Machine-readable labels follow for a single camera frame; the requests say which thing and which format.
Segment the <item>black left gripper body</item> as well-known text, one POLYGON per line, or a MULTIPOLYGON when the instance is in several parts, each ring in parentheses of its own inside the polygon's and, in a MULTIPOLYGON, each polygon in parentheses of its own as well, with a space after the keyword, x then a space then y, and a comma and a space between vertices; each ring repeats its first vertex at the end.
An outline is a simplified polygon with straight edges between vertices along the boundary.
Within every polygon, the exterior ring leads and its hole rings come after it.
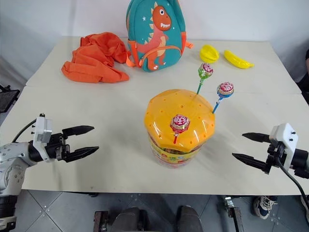
POLYGON ((70 145, 66 143, 68 137, 62 133, 50 137, 45 150, 51 159, 67 161, 70 154, 70 145))

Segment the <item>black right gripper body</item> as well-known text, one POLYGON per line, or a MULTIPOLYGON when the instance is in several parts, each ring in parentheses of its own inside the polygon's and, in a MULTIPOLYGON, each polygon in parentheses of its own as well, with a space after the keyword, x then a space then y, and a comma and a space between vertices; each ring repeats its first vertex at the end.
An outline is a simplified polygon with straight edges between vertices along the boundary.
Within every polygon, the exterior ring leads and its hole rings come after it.
POLYGON ((281 168, 283 166, 283 164, 281 163, 281 158, 286 158, 284 150, 285 145, 283 142, 278 142, 277 145, 269 145, 267 149, 268 157, 266 160, 264 173, 269 174, 271 167, 281 168))

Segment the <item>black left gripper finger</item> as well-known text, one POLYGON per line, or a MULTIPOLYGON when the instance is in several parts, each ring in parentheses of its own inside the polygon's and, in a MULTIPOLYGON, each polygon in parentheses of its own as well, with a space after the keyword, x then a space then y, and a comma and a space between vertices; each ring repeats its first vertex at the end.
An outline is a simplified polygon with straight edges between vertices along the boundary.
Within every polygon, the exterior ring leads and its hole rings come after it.
POLYGON ((95 153, 98 149, 99 149, 98 146, 84 147, 84 148, 77 149, 74 152, 69 152, 68 154, 66 154, 64 156, 64 161, 72 162, 75 160, 83 159, 95 153))
POLYGON ((73 136, 73 135, 81 135, 81 134, 88 133, 89 131, 93 129, 94 129, 93 126, 82 125, 82 126, 76 126, 76 127, 63 129, 62 134, 63 134, 63 138, 67 139, 68 137, 73 136))

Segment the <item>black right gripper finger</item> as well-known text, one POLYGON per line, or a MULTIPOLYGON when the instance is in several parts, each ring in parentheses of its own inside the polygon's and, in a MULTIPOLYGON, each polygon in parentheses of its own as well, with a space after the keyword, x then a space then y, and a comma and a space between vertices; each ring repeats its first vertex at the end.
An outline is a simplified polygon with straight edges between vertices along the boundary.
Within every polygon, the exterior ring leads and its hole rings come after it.
POLYGON ((234 156, 239 161, 243 162, 244 164, 257 168, 259 170, 264 170, 266 163, 262 162, 260 160, 256 160, 254 157, 245 155, 245 154, 239 154, 239 153, 232 153, 232 156, 234 156))
POLYGON ((271 143, 269 135, 256 132, 243 133, 243 137, 260 143, 271 143))

